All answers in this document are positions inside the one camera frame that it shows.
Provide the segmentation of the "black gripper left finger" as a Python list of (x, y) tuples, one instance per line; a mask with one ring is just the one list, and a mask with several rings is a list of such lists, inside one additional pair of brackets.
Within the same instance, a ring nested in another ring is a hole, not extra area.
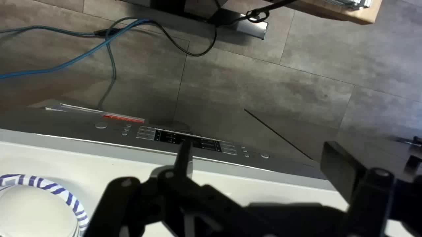
[(82, 237), (142, 237), (162, 222), (175, 237), (235, 237), (246, 232), (242, 208), (210, 186), (188, 176), (191, 147), (183, 143), (171, 166), (107, 183)]

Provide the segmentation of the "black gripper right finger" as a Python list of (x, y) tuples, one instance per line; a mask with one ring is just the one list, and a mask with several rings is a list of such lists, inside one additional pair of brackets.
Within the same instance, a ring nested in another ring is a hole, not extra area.
[(348, 203), (340, 237), (384, 237), (388, 220), (422, 236), (422, 180), (396, 178), (380, 167), (365, 167), (334, 141), (322, 143), (320, 170)]

